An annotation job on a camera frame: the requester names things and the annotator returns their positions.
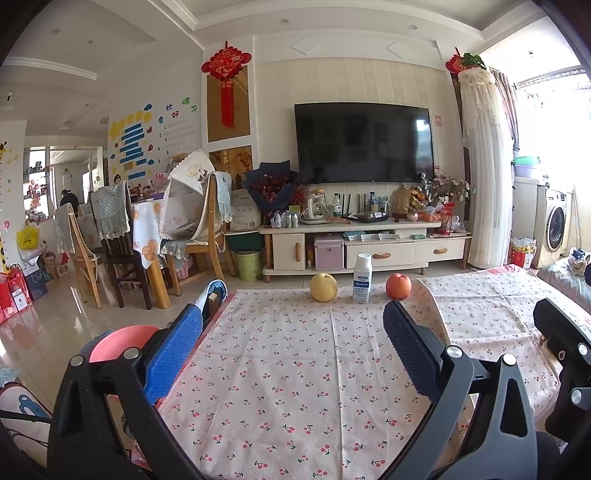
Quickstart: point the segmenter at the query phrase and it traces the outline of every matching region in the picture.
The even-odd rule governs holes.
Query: black tv screen
[[[420,181],[434,174],[429,110],[387,103],[294,105],[302,183]]]

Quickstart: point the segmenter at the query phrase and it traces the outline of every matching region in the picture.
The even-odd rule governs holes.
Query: plastic bag
[[[17,245],[21,250],[32,250],[39,243],[39,230],[29,225],[28,222],[22,230],[17,232]]]

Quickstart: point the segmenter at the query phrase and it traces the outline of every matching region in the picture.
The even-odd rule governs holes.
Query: white wall
[[[398,61],[360,58],[308,58],[257,65],[256,115],[260,160],[289,159],[297,170],[294,104],[377,102],[429,109],[435,164],[454,178],[464,177],[462,133],[448,72]],[[434,117],[441,117],[437,127]],[[356,195],[376,191],[390,196],[396,183],[327,184],[333,192]]]
[[[84,191],[82,189],[82,174],[88,171],[88,168],[84,162],[82,163],[61,163],[54,165],[54,175],[56,180],[56,207],[60,206],[61,191],[64,188],[63,175],[66,173],[66,169],[72,175],[72,193],[78,197],[80,203],[84,203]]]
[[[4,266],[20,264],[17,232],[25,221],[22,199],[22,153],[25,144],[25,120],[0,122],[0,143],[6,142],[0,158],[0,271]]]
[[[154,58],[155,73],[139,83],[116,89],[109,98],[109,142],[105,155],[109,159],[109,181],[112,183],[116,174],[124,180],[129,175],[145,172],[144,176],[129,179],[132,186],[148,183],[154,174],[166,169],[170,157],[174,154],[190,153],[202,145],[201,137],[201,63],[200,51],[191,56],[183,56],[178,63],[158,68],[158,59]],[[123,122],[123,129],[141,123],[144,138],[138,140],[141,156],[121,163],[126,152],[121,141],[123,131],[116,132],[113,125]],[[124,170],[124,165],[132,165]]]

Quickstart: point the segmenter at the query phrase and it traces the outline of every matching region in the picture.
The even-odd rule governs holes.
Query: food package
[[[511,263],[529,270],[535,255],[535,240],[532,238],[513,238],[511,240]]]
[[[232,232],[256,230],[261,224],[261,210],[252,199],[247,189],[234,190],[230,200],[232,204]]]

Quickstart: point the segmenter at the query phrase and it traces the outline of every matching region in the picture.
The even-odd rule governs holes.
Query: lace cloth
[[[109,187],[101,187],[90,194],[95,213],[99,238],[113,239],[129,232],[129,219],[125,209],[127,182]]]
[[[74,240],[72,239],[72,229],[70,227],[69,210],[72,210],[72,204],[65,205],[56,209],[56,239],[57,252],[71,254],[74,252]]]

